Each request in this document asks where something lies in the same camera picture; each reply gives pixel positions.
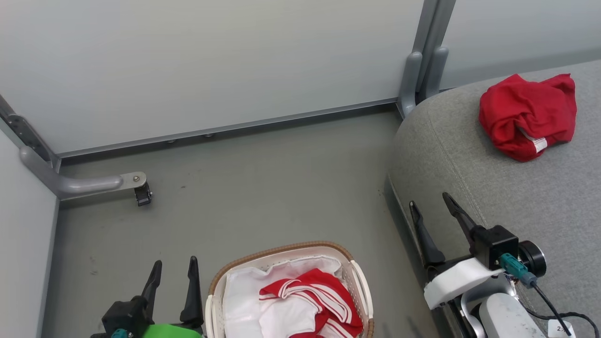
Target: white basket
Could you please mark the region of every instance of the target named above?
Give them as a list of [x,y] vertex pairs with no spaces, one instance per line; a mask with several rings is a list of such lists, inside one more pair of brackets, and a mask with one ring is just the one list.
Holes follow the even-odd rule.
[[343,247],[332,242],[306,242],[262,251],[235,260],[223,267],[209,287],[209,297],[204,307],[205,326],[208,338],[225,338],[222,300],[227,276],[233,271],[253,266],[267,270],[270,266],[292,259],[313,256],[329,256],[342,264],[342,278],[349,288],[353,302],[363,320],[363,332],[358,338],[372,338],[374,331],[373,305],[370,288],[359,264]]

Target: white wall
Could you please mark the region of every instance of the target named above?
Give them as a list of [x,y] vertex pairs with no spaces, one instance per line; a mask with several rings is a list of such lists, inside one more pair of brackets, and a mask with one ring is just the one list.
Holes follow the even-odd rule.
[[0,93],[64,153],[397,96],[422,0],[3,0]]
[[40,337],[58,207],[20,161],[0,120],[0,327],[2,337]]
[[458,0],[441,88],[601,58],[599,0]]

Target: label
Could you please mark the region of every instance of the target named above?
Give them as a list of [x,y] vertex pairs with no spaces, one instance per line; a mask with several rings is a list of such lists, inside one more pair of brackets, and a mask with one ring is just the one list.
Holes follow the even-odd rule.
[[540,153],[543,149],[547,148],[548,144],[547,144],[546,138],[530,137],[530,135],[526,134],[526,132],[522,128],[520,128],[520,131],[522,132],[522,134],[524,134],[524,136],[526,136],[527,139],[529,139],[530,141],[532,141],[532,143],[534,143],[534,148],[536,148],[537,153]]
[[566,331],[561,326],[560,322],[557,319],[549,320],[549,328],[547,332],[549,333],[549,338],[576,338],[576,334],[574,333],[574,329],[572,325],[566,321],[564,321],[568,330],[571,332],[571,336],[568,336]]

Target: metal bracket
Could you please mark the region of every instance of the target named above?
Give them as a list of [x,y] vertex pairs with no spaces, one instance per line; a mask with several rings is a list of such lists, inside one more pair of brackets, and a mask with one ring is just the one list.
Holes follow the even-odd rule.
[[441,90],[442,72],[445,70],[449,48],[445,46],[438,47],[432,53],[430,67],[426,71],[422,89],[419,91],[419,101],[426,100],[428,97],[438,94]]
[[42,137],[27,122],[25,117],[16,114],[2,96],[0,96],[0,118],[10,126],[11,130],[23,141],[24,145],[35,150],[44,161],[50,162],[52,168],[55,170],[58,169],[58,156],[54,154]]
[[398,93],[397,101],[397,108],[403,119],[415,108],[415,91],[421,59],[420,52],[413,52],[409,54],[405,61],[405,70],[403,71],[403,79],[401,80],[401,89]]
[[135,189],[138,206],[151,201],[152,192],[146,181],[146,174],[141,171],[93,179],[73,179],[59,175],[30,147],[21,147],[19,156],[21,162],[61,201],[125,189]]
[[419,72],[418,99],[438,94],[442,72],[447,62],[448,48],[442,46],[456,0],[439,1],[424,44],[424,67]]

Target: sofa cushion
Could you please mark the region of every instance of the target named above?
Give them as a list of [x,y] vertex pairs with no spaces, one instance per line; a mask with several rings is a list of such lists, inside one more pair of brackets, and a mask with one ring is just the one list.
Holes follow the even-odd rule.
[[[541,81],[571,73],[576,82],[576,132],[520,163],[494,148],[478,122],[480,96],[503,78],[448,90],[420,103],[402,122],[389,169],[405,215],[414,200],[447,259],[468,254],[468,243],[448,213],[449,192],[479,224],[500,224],[537,244],[547,274],[540,287],[559,312],[581,312],[601,325],[601,61],[525,73]],[[521,299],[551,311],[533,290]],[[582,319],[570,319],[578,337],[592,337]]]

